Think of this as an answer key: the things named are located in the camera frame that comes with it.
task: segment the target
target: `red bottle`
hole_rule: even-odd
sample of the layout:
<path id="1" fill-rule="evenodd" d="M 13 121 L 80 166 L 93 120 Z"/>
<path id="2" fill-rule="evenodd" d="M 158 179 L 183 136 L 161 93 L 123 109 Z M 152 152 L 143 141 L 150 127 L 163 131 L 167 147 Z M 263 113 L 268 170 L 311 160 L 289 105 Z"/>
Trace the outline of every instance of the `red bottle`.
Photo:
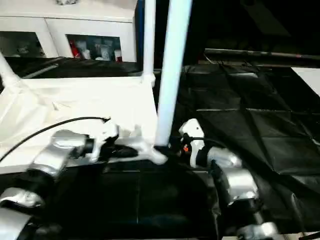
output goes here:
<path id="1" fill-rule="evenodd" d="M 71 52 L 74 58 L 76 59 L 80 59 L 81 55 L 76 47 L 75 41 L 74 40 L 70 40 L 69 41 L 70 47 L 71 47 Z"/>

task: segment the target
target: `silver joint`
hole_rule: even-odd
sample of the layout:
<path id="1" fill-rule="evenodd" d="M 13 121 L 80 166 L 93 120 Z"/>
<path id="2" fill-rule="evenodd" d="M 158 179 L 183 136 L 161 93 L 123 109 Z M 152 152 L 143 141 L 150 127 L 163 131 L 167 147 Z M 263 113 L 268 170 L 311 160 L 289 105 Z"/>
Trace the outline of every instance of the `silver joint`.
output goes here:
<path id="1" fill-rule="evenodd" d="M 3 201 L 10 201 L 26 208 L 42 206 L 45 203 L 38 194 L 17 187 L 7 188 L 0 196 L 0 203 Z"/>
<path id="2" fill-rule="evenodd" d="M 207 154 L 208 165 L 211 165 L 211 161 L 220 168 L 241 168 L 242 160 L 227 148 L 211 147 Z"/>
<path id="3" fill-rule="evenodd" d="M 84 134 L 75 133 L 70 130 L 59 130 L 51 137 L 51 144 L 59 149 L 74 149 L 81 154 L 86 144 L 86 136 Z"/>
<path id="4" fill-rule="evenodd" d="M 258 187 L 251 173 L 243 168 L 223 168 L 228 205 L 237 200 L 257 199 Z"/>
<path id="5" fill-rule="evenodd" d="M 237 231 L 237 236 L 244 240 L 273 239 L 283 240 L 283 236 L 278 233 L 278 229 L 273 222 L 265 222 L 261 225 L 248 225 Z"/>
<path id="6" fill-rule="evenodd" d="M 30 215 L 8 208 L 0 208 L 0 239 L 17 240 L 31 219 Z"/>

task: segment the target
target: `white frame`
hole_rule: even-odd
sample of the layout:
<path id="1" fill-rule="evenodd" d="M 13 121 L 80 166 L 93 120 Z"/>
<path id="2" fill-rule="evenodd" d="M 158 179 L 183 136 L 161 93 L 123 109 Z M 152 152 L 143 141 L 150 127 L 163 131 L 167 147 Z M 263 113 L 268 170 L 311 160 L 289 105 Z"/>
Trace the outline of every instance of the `white frame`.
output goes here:
<path id="1" fill-rule="evenodd" d="M 45 56 L 47 58 L 59 57 L 44 18 L 0 16 L 0 31 L 35 33 Z"/>
<path id="2" fill-rule="evenodd" d="M 134 23 L 79 19 L 45 19 L 60 56 L 73 58 L 66 35 L 90 35 L 119 37 L 122 60 L 136 62 L 136 38 Z"/>
<path id="3" fill-rule="evenodd" d="M 320 96 L 320 68 L 292 67 L 292 70 Z"/>

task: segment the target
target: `white plastic part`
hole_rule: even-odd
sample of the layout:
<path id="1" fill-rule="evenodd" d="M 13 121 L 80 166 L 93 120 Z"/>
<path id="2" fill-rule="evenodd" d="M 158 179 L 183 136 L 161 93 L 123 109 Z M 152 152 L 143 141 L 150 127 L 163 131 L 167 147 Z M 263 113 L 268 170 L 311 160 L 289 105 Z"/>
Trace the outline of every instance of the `white plastic part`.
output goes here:
<path id="1" fill-rule="evenodd" d="M 194 138 L 203 138 L 205 136 L 204 131 L 202 130 L 197 119 L 192 118 L 185 122 L 179 129 L 179 133 L 181 136 L 184 134 L 188 134 L 189 137 Z M 193 168 L 197 167 L 196 159 L 198 151 L 201 150 L 205 146 L 205 142 L 203 140 L 193 140 L 191 143 L 191 156 L 190 156 L 190 166 Z"/>
<path id="2" fill-rule="evenodd" d="M 143 77 L 155 85 L 154 54 L 155 54 L 156 0 L 146 0 L 144 6 L 144 45 L 143 45 Z"/>
<path id="3" fill-rule="evenodd" d="M 101 127 L 101 130 L 94 138 L 94 146 L 92 153 L 90 154 L 89 162 L 95 163 L 98 161 L 100 156 L 100 149 L 101 146 L 105 143 L 105 140 L 108 138 L 113 138 L 119 134 L 119 128 L 116 123 L 110 119 L 109 121 L 105 122 Z"/>
<path id="4" fill-rule="evenodd" d="M 118 145 L 131 147 L 138 152 L 138 156 L 126 158 L 110 158 L 109 163 L 115 162 L 131 162 L 139 160 L 150 160 L 154 164 L 162 165 L 168 160 L 167 156 L 156 150 L 153 144 L 144 140 L 141 135 L 141 128 L 136 126 L 131 136 L 119 137 L 116 141 Z"/>
<path id="5" fill-rule="evenodd" d="M 171 0 L 164 45 L 155 144 L 167 146 L 175 113 L 192 0 Z"/>
<path id="6" fill-rule="evenodd" d="M 0 76 L 2 78 L 2 83 L 4 87 L 11 89 L 14 92 L 15 86 L 19 83 L 19 76 L 17 76 L 14 71 L 12 71 L 11 67 L 7 63 L 6 59 L 2 55 L 0 51 Z"/>

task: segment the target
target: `white cabinet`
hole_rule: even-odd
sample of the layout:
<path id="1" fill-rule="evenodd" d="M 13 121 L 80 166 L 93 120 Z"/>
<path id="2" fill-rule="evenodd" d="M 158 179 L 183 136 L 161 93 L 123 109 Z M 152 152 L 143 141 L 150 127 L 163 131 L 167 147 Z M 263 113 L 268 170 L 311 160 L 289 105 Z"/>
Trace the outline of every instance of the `white cabinet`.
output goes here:
<path id="1" fill-rule="evenodd" d="M 0 51 L 7 57 L 59 56 L 46 21 L 36 17 L 0 16 Z"/>
<path id="2" fill-rule="evenodd" d="M 16 57 L 136 62 L 137 0 L 0 0 L 0 51 Z"/>
<path id="3" fill-rule="evenodd" d="M 103 46 L 109 50 L 110 59 L 114 61 L 114 52 L 118 50 L 124 62 L 136 62 L 136 41 L 133 23 L 114 21 L 93 21 L 78 19 L 47 18 L 49 31 L 59 56 L 75 57 L 71 44 L 79 49 L 84 44 L 90 58 L 104 58 Z"/>

